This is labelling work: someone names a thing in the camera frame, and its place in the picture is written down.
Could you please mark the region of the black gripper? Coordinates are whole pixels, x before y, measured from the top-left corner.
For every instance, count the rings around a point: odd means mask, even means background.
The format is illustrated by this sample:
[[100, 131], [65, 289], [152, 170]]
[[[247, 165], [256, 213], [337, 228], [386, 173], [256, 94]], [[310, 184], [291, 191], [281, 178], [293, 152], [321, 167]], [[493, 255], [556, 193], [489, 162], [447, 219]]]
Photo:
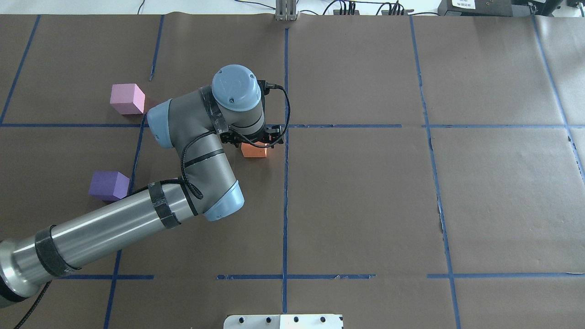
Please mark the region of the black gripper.
[[274, 148], [277, 144], [284, 144], [285, 127], [282, 125], [263, 126], [256, 133], [245, 135], [230, 127], [227, 133], [220, 133], [221, 143], [232, 144], [236, 148], [244, 145], [257, 149]]

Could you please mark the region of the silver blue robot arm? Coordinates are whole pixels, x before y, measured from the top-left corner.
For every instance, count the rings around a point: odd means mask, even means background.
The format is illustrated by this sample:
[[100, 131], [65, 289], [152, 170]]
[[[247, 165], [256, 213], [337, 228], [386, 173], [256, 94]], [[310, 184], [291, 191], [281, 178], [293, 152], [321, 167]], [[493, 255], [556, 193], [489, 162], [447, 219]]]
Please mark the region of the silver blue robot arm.
[[23, 302], [42, 285], [187, 219], [203, 215], [217, 221], [240, 210], [245, 199], [223, 145], [265, 149], [284, 142], [287, 125], [266, 125], [270, 90], [284, 87], [231, 64], [210, 85], [151, 108], [150, 131], [161, 147], [177, 152], [180, 176], [29, 238], [2, 241], [1, 306]]

